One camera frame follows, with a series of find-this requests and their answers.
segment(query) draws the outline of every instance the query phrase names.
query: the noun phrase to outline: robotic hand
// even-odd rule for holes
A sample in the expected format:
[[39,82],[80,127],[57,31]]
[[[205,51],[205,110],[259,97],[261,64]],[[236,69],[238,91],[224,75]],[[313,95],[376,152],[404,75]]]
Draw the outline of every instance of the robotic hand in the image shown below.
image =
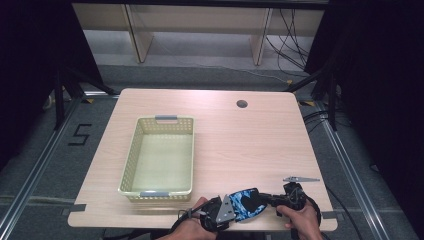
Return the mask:
[[[196,209],[186,211],[172,226],[170,232],[173,232],[184,220],[191,218],[192,214],[200,214],[200,222],[204,229],[216,232],[227,229],[230,222],[239,222],[259,215],[267,205],[277,207],[285,205],[294,210],[301,210],[308,199],[317,212],[318,224],[321,223],[321,212],[315,201],[308,197],[302,189],[299,182],[319,181],[319,179],[288,177],[284,181],[289,183],[284,185],[286,194],[272,195],[259,193],[257,188],[242,190],[239,192],[225,195],[224,199],[215,197]],[[299,239],[297,230],[292,229],[292,238]]]

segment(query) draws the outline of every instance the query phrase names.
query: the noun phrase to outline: basket handle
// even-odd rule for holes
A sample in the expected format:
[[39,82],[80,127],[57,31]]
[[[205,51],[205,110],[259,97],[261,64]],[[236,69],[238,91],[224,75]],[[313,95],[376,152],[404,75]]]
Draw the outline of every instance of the basket handle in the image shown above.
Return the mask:
[[155,120],[157,124],[177,124],[177,115],[156,115]]

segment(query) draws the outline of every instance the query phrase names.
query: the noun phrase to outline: table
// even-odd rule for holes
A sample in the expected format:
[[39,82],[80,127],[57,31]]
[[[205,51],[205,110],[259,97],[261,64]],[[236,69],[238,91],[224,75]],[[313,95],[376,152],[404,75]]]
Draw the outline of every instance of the table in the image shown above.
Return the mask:
[[[260,65],[267,36],[287,36],[283,20],[294,22],[290,9],[87,3],[73,8],[84,30],[128,32],[138,63],[145,61],[155,32],[186,32],[248,35],[253,64]],[[323,13],[297,10],[296,35],[314,37]]]
[[[240,108],[237,101],[247,107]],[[194,181],[189,202],[153,206],[131,203],[118,193],[135,123],[143,115],[195,117]],[[199,197],[223,198],[247,188],[283,194],[288,176],[319,178],[303,183],[321,211],[333,211],[296,99],[291,93],[125,89],[115,106],[90,169],[75,201],[84,211],[71,212],[74,227],[170,228],[177,211]],[[333,231],[336,219],[324,219],[321,230]],[[285,230],[268,207],[229,230]]]

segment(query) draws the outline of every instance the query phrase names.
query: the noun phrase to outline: black tape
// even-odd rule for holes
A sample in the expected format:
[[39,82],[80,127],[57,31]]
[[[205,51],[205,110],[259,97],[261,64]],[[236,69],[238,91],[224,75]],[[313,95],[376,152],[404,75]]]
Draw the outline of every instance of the black tape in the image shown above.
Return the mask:
[[321,212],[322,218],[323,219],[333,219],[333,218],[337,218],[337,214],[333,211],[329,211],[329,212]]
[[82,143],[68,143],[68,146],[84,146],[87,142],[87,138],[90,136],[90,134],[80,134],[78,133],[81,127],[91,127],[92,124],[78,124],[77,129],[75,129],[73,137],[82,137],[84,138]]
[[75,204],[69,209],[69,211],[70,212],[84,212],[86,207],[87,207],[87,204]]

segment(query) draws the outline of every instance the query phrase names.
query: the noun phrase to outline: black cable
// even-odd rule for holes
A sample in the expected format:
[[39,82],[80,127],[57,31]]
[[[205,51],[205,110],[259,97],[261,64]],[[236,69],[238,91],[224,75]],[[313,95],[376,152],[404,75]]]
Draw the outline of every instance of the black cable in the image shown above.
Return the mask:
[[[278,36],[278,38],[281,40],[281,42],[283,42],[283,44],[285,44],[285,41],[287,40],[287,38],[288,38],[289,36],[287,35],[286,36],[286,38],[283,40],[282,38],[281,38],[281,36]],[[292,47],[290,47],[289,45],[287,45],[286,44],[286,47],[288,48],[288,49],[290,49],[290,50],[292,50],[293,52],[298,52],[298,51],[296,51],[295,49],[293,49]],[[302,53],[301,52],[301,54],[303,55],[303,56],[305,56],[305,57],[307,57],[308,56],[308,54],[307,53]]]
[[303,55],[302,55],[301,49],[302,49],[303,51],[305,51],[305,50],[299,46],[299,43],[298,43],[298,41],[297,41],[297,36],[295,35],[296,37],[293,37],[293,34],[291,33],[292,26],[293,26],[293,29],[294,29],[294,33],[296,32],[296,30],[295,30],[295,29],[296,29],[296,27],[295,27],[295,24],[294,24],[295,11],[294,11],[294,9],[292,10],[292,22],[291,22],[291,24],[290,24],[290,27],[289,27],[289,25],[287,24],[286,19],[284,18],[284,15],[283,15],[282,9],[280,9],[280,15],[281,15],[281,18],[283,19],[284,25],[286,26],[288,36],[290,36],[290,38],[292,39],[292,41],[293,41],[293,43],[295,44],[296,48],[298,49],[298,51],[295,51],[295,52],[297,52],[297,53],[299,54],[300,59],[302,60],[302,63],[303,63],[303,68],[304,68],[304,66],[305,66],[305,59],[303,58]]
[[349,127],[349,128],[351,128],[351,127],[352,127],[352,124],[351,124],[351,123],[349,123],[349,125],[344,124],[344,123],[341,123],[341,122],[339,122],[339,121],[336,121],[336,123],[338,123],[339,125],[344,126],[344,127]]
[[284,54],[284,53],[282,52],[282,48],[283,48],[283,46],[284,46],[284,42],[283,42],[283,45],[281,46],[281,48],[280,48],[280,49],[278,49],[277,47],[275,47],[275,46],[271,43],[271,41],[269,40],[269,38],[268,38],[268,37],[266,38],[266,40],[268,41],[268,43],[271,45],[271,47],[274,49],[274,51],[275,51],[275,52],[276,52],[279,56],[281,56],[281,57],[285,58],[286,60],[288,60],[288,61],[290,61],[291,63],[293,63],[293,65],[295,65],[296,67],[298,67],[298,68],[300,68],[300,69],[302,69],[302,70],[303,70],[303,66],[302,66],[300,63],[296,62],[296,60],[294,60],[293,58],[291,58],[291,57],[287,56],[286,54]]
[[302,75],[298,75],[298,74],[294,74],[294,73],[289,73],[289,72],[286,72],[286,71],[284,71],[282,68],[281,68],[281,66],[280,66],[280,60],[279,60],[279,57],[277,58],[277,61],[278,61],[278,68],[280,69],[280,71],[282,72],[282,73],[285,73],[285,74],[287,74],[287,75],[291,75],[291,76],[295,76],[295,77],[308,77],[308,76],[302,76]]
[[294,44],[296,45],[296,47],[297,47],[297,50],[298,50],[297,52],[299,53],[299,57],[300,57],[300,60],[303,63],[303,66],[305,66],[306,65],[306,61],[303,58],[302,51],[300,51],[300,46],[299,46],[299,42],[297,41],[297,35],[296,35],[296,24],[294,23],[294,16],[296,14],[296,10],[295,9],[292,9],[291,12],[292,12],[292,24],[293,24],[293,33],[294,33],[294,38],[293,38],[293,35],[290,34],[291,35],[291,39],[294,42]]
[[119,236],[113,236],[113,237],[105,237],[106,235],[106,228],[103,230],[103,234],[100,237],[101,240],[124,240],[127,239],[129,236],[131,236],[131,233],[126,233]]
[[327,240],[331,240],[331,239],[327,236],[327,234],[325,234],[325,233],[321,232],[321,235],[322,235],[325,239],[327,239]]
[[285,55],[285,54],[278,54],[277,55],[277,65],[278,65],[278,68],[280,69],[280,71],[282,71],[282,72],[284,72],[285,73],[285,71],[281,68],[281,66],[280,66],[280,56],[282,56],[282,57],[284,57],[285,59],[287,59],[287,60],[289,60],[290,61],[290,57],[289,56],[287,56],[287,55]]
[[336,196],[336,194],[334,194],[334,192],[327,186],[327,184],[324,184],[325,188],[327,189],[328,192],[330,192],[331,195],[333,195],[333,197],[340,203],[340,206],[342,206],[343,210],[345,211],[346,215],[348,216],[348,218],[350,219],[353,228],[355,228],[356,234],[358,235],[358,238],[360,240],[363,240],[361,232],[359,231],[358,226],[356,226],[355,221],[353,220],[352,216],[350,215],[349,211],[347,210],[347,208],[345,207],[345,205],[342,203],[342,201]]
[[317,123],[311,130],[308,131],[308,134],[310,134],[312,131],[315,130],[316,127],[318,127],[321,123],[325,122],[325,120],[327,120],[327,118],[324,119],[320,119],[321,121],[319,123]]
[[[319,116],[321,114],[327,114],[329,111],[328,110],[322,110],[322,111],[317,111],[317,112],[313,112],[311,114],[308,114],[306,116],[303,117],[303,121],[306,122],[307,120],[315,117],[315,116]],[[342,109],[336,109],[336,112],[344,112]]]
[[311,120],[311,121],[309,121],[309,122],[305,122],[305,125],[309,125],[309,124],[311,124],[311,123],[313,123],[313,122],[316,122],[316,121],[319,121],[319,120],[327,120],[328,118],[317,118],[317,119],[314,119],[314,120]]
[[181,217],[181,213],[183,213],[183,214],[185,214],[187,211],[186,210],[179,210],[178,211],[178,218],[180,218]]
[[299,53],[302,53],[302,51],[304,51],[306,54],[302,54],[303,56],[307,56],[309,54],[308,51],[306,51],[305,49],[303,49],[300,45],[299,42],[297,41],[297,34],[296,34],[296,24],[294,23],[294,18],[295,18],[295,13],[296,13],[296,9],[292,9],[292,21],[293,21],[293,33],[294,33],[294,39],[292,38],[293,42],[296,43],[296,47],[299,51]]

